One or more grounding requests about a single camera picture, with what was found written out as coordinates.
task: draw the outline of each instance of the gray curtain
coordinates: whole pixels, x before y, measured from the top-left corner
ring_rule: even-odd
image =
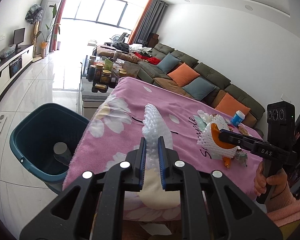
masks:
[[[141,19],[140,25],[136,30],[136,34],[132,43],[142,43],[146,46],[146,41],[150,33],[156,33],[160,20],[167,8],[167,4],[161,0],[152,0],[144,17]]]

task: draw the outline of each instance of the human hand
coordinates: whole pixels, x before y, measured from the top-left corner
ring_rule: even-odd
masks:
[[[275,186],[275,189],[272,193],[271,198],[276,197],[277,195],[281,194],[287,185],[287,174],[283,169],[281,169],[276,175],[270,176],[266,178],[262,174],[263,172],[263,165],[262,162],[259,163],[259,166],[256,171],[256,176],[254,178],[254,193],[257,196],[260,196],[261,194],[266,193],[266,184],[269,184],[271,186]]]

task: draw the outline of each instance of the drawer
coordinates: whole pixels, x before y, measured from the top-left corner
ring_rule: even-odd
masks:
[[[33,58],[33,46],[29,47],[24,54],[22,54],[22,67],[25,67]]]
[[[4,87],[4,85],[9,81],[9,79],[9,66],[7,66],[0,72],[0,91]]]

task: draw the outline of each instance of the sofa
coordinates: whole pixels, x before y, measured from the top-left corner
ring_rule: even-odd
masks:
[[[199,73],[202,78],[214,86],[213,91],[201,100],[202,103],[215,108],[226,95],[226,93],[228,93],[237,101],[251,109],[242,123],[251,128],[255,127],[255,125],[263,116],[265,109],[253,97],[248,95],[236,85],[231,84],[231,80],[218,71],[204,63],[199,63],[199,60],[179,50],[175,50],[174,48],[161,43],[158,43],[152,50],[152,56],[160,60],[162,60],[168,53],[180,60],[180,63],[177,64],[177,66],[174,67],[170,72],[174,71],[182,63],[186,63],[189,67]],[[140,65],[138,78],[142,81],[193,99],[190,94],[183,90],[182,87],[179,87],[156,65],[152,65],[147,61],[142,61],[138,64]]]

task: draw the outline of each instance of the cabinet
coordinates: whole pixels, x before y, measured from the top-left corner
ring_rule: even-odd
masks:
[[[21,45],[21,50],[2,59],[0,64],[0,101],[27,66],[31,65],[33,48],[33,45]]]
[[[0,91],[9,79],[9,66],[7,66],[0,72]]]
[[[24,68],[26,65],[32,61],[32,54],[33,54],[33,46],[31,46],[28,50],[26,50],[22,54],[22,68]]]

